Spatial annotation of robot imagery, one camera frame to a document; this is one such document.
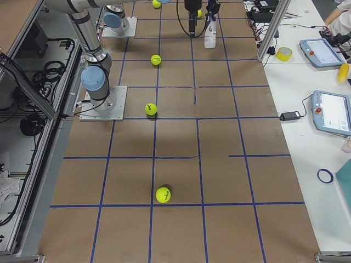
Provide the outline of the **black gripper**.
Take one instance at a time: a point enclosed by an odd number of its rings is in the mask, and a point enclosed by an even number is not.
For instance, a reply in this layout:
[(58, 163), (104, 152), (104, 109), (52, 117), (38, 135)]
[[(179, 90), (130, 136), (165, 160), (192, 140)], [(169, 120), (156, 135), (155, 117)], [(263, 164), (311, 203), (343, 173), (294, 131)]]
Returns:
[[(188, 26), (190, 37), (195, 37), (195, 29), (197, 26), (197, 11), (202, 8), (202, 0), (185, 0), (184, 7), (189, 12)], [(213, 18), (220, 10), (218, 1), (207, 1), (206, 19)]]

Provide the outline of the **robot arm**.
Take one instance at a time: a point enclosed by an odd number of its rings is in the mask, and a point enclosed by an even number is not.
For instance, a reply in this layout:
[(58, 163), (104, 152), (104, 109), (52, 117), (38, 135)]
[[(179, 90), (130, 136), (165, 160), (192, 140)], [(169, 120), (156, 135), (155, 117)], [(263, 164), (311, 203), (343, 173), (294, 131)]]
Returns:
[[(184, 26), (180, 21), (178, 1), (176, 1), (177, 19), (180, 27), (188, 37), (197, 38), (200, 37), (203, 33), (205, 33), (205, 38), (216, 37), (217, 14), (220, 10), (220, 3), (218, 1), (208, 1), (206, 6), (207, 13), (205, 15), (205, 24), (201, 33), (198, 35), (195, 34), (195, 29), (197, 26), (199, 11), (202, 8), (202, 1), (184, 1), (184, 8), (188, 12), (188, 31), (184, 29)], [(123, 29), (122, 9), (119, 9), (119, 11), (117, 11), (112, 10), (106, 6), (105, 10), (106, 12), (103, 16), (105, 25), (113, 30), (121, 31)]]
[(123, 4), (125, 1), (46, 1), (49, 9), (67, 14), (83, 47), (87, 67), (81, 73), (81, 84), (90, 96), (91, 110), (99, 114), (111, 112), (117, 103), (109, 83), (112, 66), (110, 54), (103, 48), (89, 8), (102, 8), (104, 22), (119, 32), (129, 29)]

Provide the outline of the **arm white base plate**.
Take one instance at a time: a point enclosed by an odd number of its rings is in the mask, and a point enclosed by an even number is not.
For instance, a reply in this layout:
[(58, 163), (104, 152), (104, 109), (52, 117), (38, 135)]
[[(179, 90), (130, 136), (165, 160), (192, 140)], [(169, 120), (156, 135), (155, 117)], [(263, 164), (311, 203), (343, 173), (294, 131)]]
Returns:
[(109, 96), (102, 104), (91, 100), (86, 92), (84, 99), (89, 102), (83, 104), (83, 113), (80, 113), (79, 119), (80, 121), (123, 121), (126, 97), (127, 86), (111, 87)]
[(134, 37), (137, 29), (137, 17), (124, 17), (123, 19), (113, 14), (105, 14), (103, 17), (103, 38), (127, 38)]

